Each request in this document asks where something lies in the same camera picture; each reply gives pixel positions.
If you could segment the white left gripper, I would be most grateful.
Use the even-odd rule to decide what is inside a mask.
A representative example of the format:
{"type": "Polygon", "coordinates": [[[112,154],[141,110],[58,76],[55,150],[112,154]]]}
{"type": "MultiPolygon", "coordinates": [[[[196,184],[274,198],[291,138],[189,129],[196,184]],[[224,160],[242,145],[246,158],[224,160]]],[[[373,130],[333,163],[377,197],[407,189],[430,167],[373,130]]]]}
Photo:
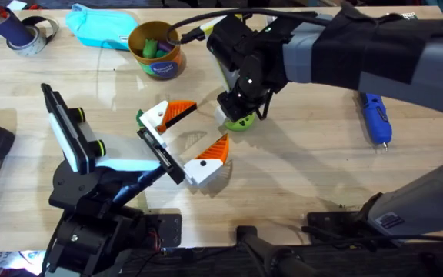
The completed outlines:
{"type": "Polygon", "coordinates": [[[65,157],[60,167],[77,182],[98,176],[95,186],[108,193],[117,206],[125,205],[164,174],[177,184],[186,177],[191,185],[206,185],[217,177],[227,161],[228,134],[186,162],[184,170],[167,152],[159,135],[196,109],[197,102],[178,100],[162,101],[147,112],[139,110],[140,130],[134,139],[96,135],[86,122],[52,122],[52,130],[65,157]]]}

